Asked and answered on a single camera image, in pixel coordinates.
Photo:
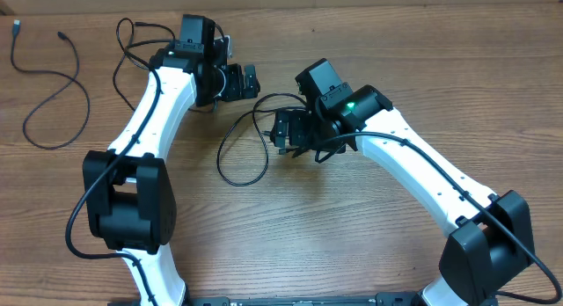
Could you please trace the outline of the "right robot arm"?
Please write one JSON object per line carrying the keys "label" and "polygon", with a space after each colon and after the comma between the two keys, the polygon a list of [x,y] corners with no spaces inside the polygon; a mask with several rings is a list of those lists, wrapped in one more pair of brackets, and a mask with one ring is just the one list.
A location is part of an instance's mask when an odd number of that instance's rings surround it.
{"label": "right robot arm", "polygon": [[379,293],[377,304],[495,305],[502,287],[535,264],[526,200],[499,195],[425,142],[377,88],[353,90],[321,59],[296,76],[303,112],[277,113],[270,139],[281,152],[329,157],[347,148],[386,169],[430,214],[447,241],[440,276],[414,293]]}

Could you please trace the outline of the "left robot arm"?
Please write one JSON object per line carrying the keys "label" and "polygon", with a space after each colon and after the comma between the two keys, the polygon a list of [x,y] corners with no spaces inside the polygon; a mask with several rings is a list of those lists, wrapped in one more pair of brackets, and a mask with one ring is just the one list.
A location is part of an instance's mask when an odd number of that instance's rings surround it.
{"label": "left robot arm", "polygon": [[210,18],[186,14],[180,35],[146,62],[149,79],[129,123],[105,151],[83,161],[91,233],[106,243],[105,258],[127,263],[141,305],[185,305],[186,283],[175,266],[170,241],[177,205],[165,162],[179,124],[191,106],[258,96],[254,66],[228,62],[231,40],[216,37]]}

